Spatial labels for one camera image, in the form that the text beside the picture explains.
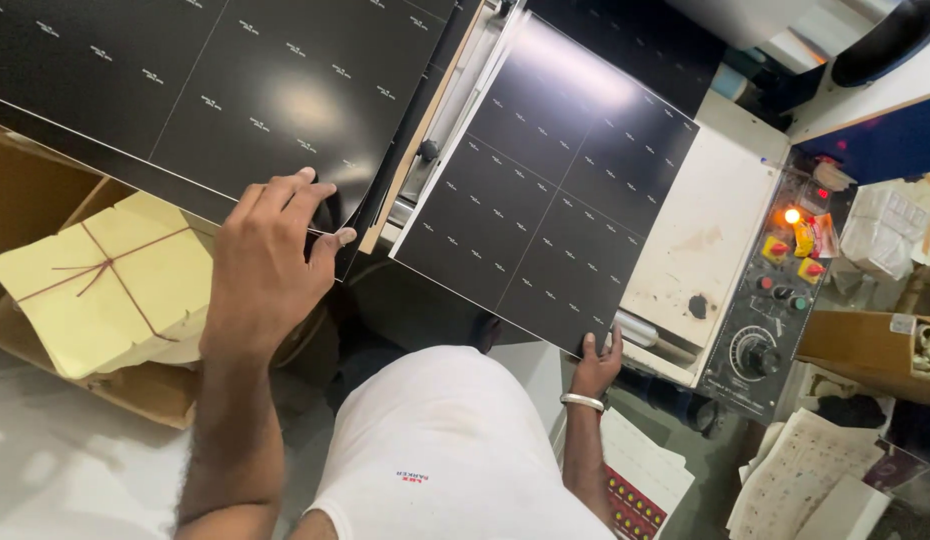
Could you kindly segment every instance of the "white t-shirt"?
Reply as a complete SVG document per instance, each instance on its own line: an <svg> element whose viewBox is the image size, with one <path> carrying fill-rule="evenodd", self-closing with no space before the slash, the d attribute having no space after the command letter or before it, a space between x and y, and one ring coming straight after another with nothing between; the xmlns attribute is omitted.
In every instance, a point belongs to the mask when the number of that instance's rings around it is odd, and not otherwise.
<svg viewBox="0 0 930 540"><path fill-rule="evenodd" d="M471 347L411 353L351 393L312 509L341 540L615 538L562 485L518 381Z"/></svg>

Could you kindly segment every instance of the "brown cardboard box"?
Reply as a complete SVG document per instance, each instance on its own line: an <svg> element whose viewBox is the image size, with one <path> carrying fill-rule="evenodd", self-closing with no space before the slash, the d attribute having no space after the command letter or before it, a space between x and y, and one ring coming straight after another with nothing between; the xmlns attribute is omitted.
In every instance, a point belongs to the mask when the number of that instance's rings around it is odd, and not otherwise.
<svg viewBox="0 0 930 540"><path fill-rule="evenodd" d="M893 397L930 405L930 380L911 375L911 318L930 324L930 317L900 313L813 311L797 356Z"/></svg>
<svg viewBox="0 0 930 540"><path fill-rule="evenodd" d="M111 178L29 152L0 133L0 254L97 214L134 190ZM0 285L0 348L55 373L25 315ZM198 374L146 362L72 383L155 422L191 425Z"/></svg>

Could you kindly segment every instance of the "shirt logo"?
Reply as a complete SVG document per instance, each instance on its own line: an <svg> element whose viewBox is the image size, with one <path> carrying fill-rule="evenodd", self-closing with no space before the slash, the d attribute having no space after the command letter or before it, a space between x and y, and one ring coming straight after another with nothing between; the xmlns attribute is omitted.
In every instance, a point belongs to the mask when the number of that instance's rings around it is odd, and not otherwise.
<svg viewBox="0 0 930 540"><path fill-rule="evenodd" d="M403 482L406 481L406 482L408 482L408 483L412 483L412 482L414 483L414 482L415 482L415 483L417 483L417 484L419 484L419 483L421 484L422 482L428 480L428 476L426 476L426 475L424 475L424 474L422 474L422 475L420 474L420 475L419 475L419 474L414 473L414 472L413 472L413 473L412 473L412 472L406 472L406 473L405 473L405 472L400 472L400 471L399 471L399 472L395 472L395 474L396 474L396 475L399 475L399 476L401 477L401 480L402 480Z"/></svg>

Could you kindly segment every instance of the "tied paper stack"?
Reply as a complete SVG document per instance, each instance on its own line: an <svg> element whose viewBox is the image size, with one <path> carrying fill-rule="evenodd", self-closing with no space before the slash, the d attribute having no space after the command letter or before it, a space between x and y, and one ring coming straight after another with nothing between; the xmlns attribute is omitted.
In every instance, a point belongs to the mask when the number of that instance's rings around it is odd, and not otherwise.
<svg viewBox="0 0 930 540"><path fill-rule="evenodd" d="M674 513L695 477L685 458L661 448L618 411L601 415L601 447L615 534L652 540Z"/></svg>
<svg viewBox="0 0 930 540"><path fill-rule="evenodd" d="M198 234L176 207L139 192L3 253L0 282L65 378L191 362L175 346L193 348L205 326L211 254Z"/></svg>
<svg viewBox="0 0 930 540"><path fill-rule="evenodd" d="M845 484L839 491L855 485L871 490L861 479L884 456L884 450L875 446L877 438L877 430L842 428L804 408L792 414L787 423L772 424L756 458L740 471L744 485L728 520L729 538L851 537L821 536L817 534L820 531L807 532L803 526L808 522L815 527L809 518L819 507L828 512L823 501L839 483ZM852 486L846 485L849 478ZM866 502L868 507L873 505L872 495Z"/></svg>

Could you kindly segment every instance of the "metal bangle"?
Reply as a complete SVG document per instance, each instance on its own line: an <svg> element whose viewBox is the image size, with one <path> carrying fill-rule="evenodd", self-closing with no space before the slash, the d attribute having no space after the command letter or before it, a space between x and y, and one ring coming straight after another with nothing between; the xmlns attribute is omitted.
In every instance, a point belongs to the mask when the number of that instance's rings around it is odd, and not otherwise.
<svg viewBox="0 0 930 540"><path fill-rule="evenodd" d="M558 400L564 404L580 404L588 406L592 409L595 409L598 412L605 412L605 404L600 402L598 399L586 398L585 396L579 396L578 394L562 394L561 398Z"/></svg>

